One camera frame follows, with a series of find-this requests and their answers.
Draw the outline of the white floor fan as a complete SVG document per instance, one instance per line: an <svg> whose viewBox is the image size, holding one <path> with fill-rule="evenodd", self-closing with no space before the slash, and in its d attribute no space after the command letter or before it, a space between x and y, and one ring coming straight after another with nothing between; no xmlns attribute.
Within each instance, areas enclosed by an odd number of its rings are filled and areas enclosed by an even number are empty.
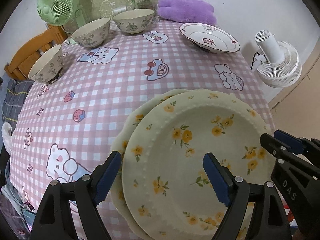
<svg viewBox="0 0 320 240"><path fill-rule="evenodd" d="M261 52L253 57L251 70L272 88L285 88L298 81L302 65L296 48L285 41L277 41L268 30L256 33L255 42Z"/></svg>

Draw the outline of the green desk fan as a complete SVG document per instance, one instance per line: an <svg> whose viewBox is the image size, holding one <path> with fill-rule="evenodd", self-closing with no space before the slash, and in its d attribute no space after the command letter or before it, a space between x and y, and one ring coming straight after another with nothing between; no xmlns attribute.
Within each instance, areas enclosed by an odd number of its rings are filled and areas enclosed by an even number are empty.
<svg viewBox="0 0 320 240"><path fill-rule="evenodd" d="M61 27L67 35L91 22L92 0L37 0L37 13L48 25Z"/></svg>

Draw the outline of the cotton swab container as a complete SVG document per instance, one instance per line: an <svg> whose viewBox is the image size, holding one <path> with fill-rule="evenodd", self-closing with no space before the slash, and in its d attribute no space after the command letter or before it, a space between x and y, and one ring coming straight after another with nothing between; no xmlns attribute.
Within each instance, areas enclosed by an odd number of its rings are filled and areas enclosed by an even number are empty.
<svg viewBox="0 0 320 240"><path fill-rule="evenodd" d="M127 8L125 5L113 8L113 16L116 16L122 12L125 12L125 11L127 11Z"/></svg>

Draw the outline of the yellow floral plate top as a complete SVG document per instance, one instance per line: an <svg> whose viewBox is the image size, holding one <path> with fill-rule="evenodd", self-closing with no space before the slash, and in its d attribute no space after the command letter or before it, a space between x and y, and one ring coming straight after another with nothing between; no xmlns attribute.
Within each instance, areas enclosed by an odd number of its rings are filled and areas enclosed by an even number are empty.
<svg viewBox="0 0 320 240"><path fill-rule="evenodd" d="M262 184L273 161L259 139L270 131L248 104L225 93L197 89L160 103L124 154L121 181L135 222L153 239L211 239L226 207L203 169L204 155Z"/></svg>

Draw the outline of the floral bowl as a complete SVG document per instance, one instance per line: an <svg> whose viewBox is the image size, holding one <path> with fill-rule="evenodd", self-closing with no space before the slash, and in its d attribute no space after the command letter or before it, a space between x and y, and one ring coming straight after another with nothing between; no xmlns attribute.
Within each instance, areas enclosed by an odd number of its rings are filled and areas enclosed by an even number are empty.
<svg viewBox="0 0 320 240"><path fill-rule="evenodd" d="M51 85L63 72L62 46L53 46L46 51L32 66L28 79Z"/></svg>
<svg viewBox="0 0 320 240"><path fill-rule="evenodd" d="M154 17L151 9L134 9L113 16L113 21L120 31L127 34L138 34L147 29Z"/></svg>
<svg viewBox="0 0 320 240"><path fill-rule="evenodd" d="M110 18L89 22L72 33L71 38L83 48L97 47L108 37L110 22Z"/></svg>

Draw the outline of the yellow floral plate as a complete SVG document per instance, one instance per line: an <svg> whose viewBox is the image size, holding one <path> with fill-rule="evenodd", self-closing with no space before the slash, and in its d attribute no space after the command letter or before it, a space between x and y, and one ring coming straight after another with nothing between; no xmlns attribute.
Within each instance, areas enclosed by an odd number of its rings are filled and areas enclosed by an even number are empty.
<svg viewBox="0 0 320 240"><path fill-rule="evenodd" d="M187 92L186 89L173 89L164 94L155 96L151 100L143 103L140 107L135 109L132 113L129 114L126 121L124 122L124 127L112 143L111 150L118 151L121 154L121 157L123 158L126 151L127 143L129 142L132 133L134 132L138 124L141 122L143 117L146 116L149 113L149 111L151 111L161 102L167 100L172 96L185 92ZM123 194L121 171L122 168L119 169L118 174L110 190L112 203L114 204L116 210L126 220L129 228L135 235L137 235L141 239L151 239L151 237L147 233L145 233L144 230L136 223L129 211L129 208L127 207Z"/></svg>
<svg viewBox="0 0 320 240"><path fill-rule="evenodd" d="M273 161L259 139L270 131L248 104L225 93L197 89L160 103L124 154L121 181L135 222L153 239L211 239L226 207L203 169L204 155L262 184Z"/></svg>

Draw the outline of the pink checkered tablecloth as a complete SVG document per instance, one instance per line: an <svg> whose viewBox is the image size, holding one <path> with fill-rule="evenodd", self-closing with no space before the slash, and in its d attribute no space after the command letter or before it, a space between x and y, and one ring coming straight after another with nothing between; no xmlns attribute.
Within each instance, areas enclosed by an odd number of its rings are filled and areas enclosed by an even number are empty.
<svg viewBox="0 0 320 240"><path fill-rule="evenodd" d="M52 85L32 85L12 135L10 181L34 208L52 180L71 182L93 172L111 153L129 114L173 89L235 96L274 128L244 57L201 50L182 36L177 23L161 21L137 36L112 27L99 48L64 44L62 51L63 76ZM111 194L98 211L112 237L141 239Z"/></svg>

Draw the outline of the white red-patterned plate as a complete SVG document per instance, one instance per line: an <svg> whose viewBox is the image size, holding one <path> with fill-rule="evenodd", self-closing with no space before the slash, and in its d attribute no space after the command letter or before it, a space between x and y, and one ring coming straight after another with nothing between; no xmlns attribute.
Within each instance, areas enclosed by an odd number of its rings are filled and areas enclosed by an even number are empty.
<svg viewBox="0 0 320 240"><path fill-rule="evenodd" d="M179 27L180 33L201 48L212 53L236 53L240 43L226 31L203 23L185 23Z"/></svg>

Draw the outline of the purple plush toy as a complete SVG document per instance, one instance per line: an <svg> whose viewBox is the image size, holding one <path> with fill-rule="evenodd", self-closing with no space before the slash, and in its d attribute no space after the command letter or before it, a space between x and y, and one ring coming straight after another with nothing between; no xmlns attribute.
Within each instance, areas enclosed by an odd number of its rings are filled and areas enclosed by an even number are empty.
<svg viewBox="0 0 320 240"><path fill-rule="evenodd" d="M216 25L214 7L203 0L159 0L158 15L180 23Z"/></svg>

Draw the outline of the yellow floral plate bottom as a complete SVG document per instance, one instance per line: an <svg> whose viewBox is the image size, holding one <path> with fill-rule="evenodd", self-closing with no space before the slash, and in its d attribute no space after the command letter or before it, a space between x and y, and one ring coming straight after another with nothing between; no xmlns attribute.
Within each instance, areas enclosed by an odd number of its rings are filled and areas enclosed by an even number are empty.
<svg viewBox="0 0 320 240"><path fill-rule="evenodd" d="M126 151L127 143L129 142L132 133L134 132L138 124L141 122L143 117L146 116L149 113L149 111L151 111L161 102L167 100L172 96L185 92L187 92L186 89L173 89L164 94L155 96L151 100L143 103L140 107L135 109L132 113L129 114L126 121L124 122L124 127L112 143L111 150L118 151L121 154L121 157L123 158ZM116 210L126 220L129 228L135 235L137 235L141 239L151 239L151 237L147 233L145 233L144 230L136 223L129 211L129 208L127 207L123 194L121 171L122 168L119 169L118 174L110 190L112 203L114 204Z"/></svg>

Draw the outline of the wooden bed headboard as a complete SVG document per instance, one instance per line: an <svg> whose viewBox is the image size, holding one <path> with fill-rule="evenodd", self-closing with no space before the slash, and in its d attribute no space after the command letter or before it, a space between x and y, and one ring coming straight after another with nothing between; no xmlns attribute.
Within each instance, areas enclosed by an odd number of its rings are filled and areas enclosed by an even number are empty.
<svg viewBox="0 0 320 240"><path fill-rule="evenodd" d="M67 34L60 26L49 25L49 29L33 37L15 54L4 67L6 74L14 80L26 80L33 64L55 44L62 44Z"/></svg>

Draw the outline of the white plastic bag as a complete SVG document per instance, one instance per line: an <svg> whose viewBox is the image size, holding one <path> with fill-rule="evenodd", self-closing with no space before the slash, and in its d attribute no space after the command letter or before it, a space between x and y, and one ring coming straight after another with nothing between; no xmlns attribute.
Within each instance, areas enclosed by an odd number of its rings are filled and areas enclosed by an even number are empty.
<svg viewBox="0 0 320 240"><path fill-rule="evenodd" d="M2 132L3 145L6 151L8 152L8 154L11 155L12 146L13 146L12 137L11 137L12 135L11 124L9 124L8 122L4 122L1 128L1 132Z"/></svg>

